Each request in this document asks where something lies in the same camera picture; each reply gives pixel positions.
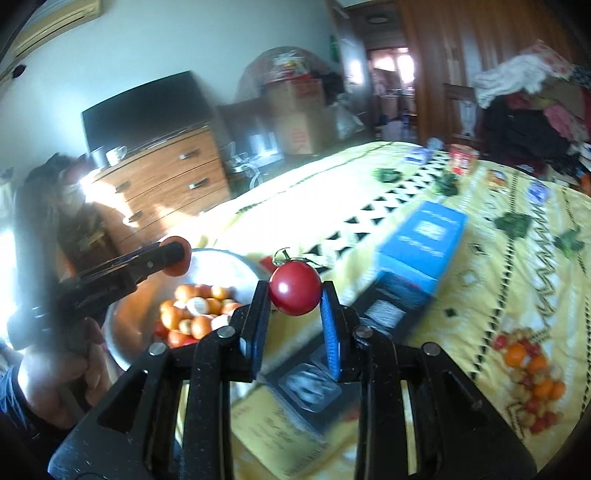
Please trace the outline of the person's left hand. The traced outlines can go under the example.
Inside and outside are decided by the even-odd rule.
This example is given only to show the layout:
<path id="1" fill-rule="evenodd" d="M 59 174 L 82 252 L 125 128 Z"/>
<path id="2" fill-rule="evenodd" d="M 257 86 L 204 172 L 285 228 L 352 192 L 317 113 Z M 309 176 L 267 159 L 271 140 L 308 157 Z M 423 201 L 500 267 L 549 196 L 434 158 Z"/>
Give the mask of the person's left hand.
<path id="1" fill-rule="evenodd" d="M 74 408 L 62 395 L 70 382 L 78 379 L 85 382 L 84 397 L 91 406 L 95 406 L 112 385 L 104 356 L 104 337 L 98 323 L 86 318 L 85 327 L 85 354 L 59 353 L 31 346 L 25 350 L 17 374 L 17 384 L 30 410 L 60 429 L 72 428 L 77 423 Z"/>

